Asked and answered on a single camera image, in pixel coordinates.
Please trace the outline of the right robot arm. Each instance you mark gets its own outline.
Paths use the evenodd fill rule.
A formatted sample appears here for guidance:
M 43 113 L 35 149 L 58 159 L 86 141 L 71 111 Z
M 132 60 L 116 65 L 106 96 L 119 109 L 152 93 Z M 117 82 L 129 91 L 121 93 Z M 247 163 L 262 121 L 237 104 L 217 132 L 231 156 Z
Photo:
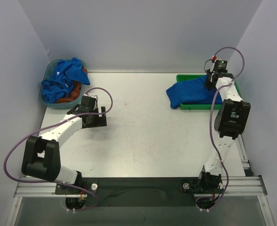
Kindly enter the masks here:
M 222 163 L 226 160 L 231 146 L 245 130 L 251 104 L 241 98 L 233 75 L 226 69 L 208 70 L 206 86 L 219 91 L 222 99 L 222 105 L 214 121 L 210 115 L 210 136 L 214 145 L 204 165 L 205 173 L 218 177 L 222 174 Z

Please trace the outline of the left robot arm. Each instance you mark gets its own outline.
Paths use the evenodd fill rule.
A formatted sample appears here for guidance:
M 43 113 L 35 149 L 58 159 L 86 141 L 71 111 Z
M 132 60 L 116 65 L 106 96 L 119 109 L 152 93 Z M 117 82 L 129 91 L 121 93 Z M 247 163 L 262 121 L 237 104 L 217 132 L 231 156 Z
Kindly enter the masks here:
M 26 140 L 21 171 L 48 182 L 80 186 L 79 171 L 61 165 L 60 147 L 78 130 L 107 125 L 106 109 L 98 108 L 97 96 L 83 96 L 81 103 L 66 113 L 59 126 Z

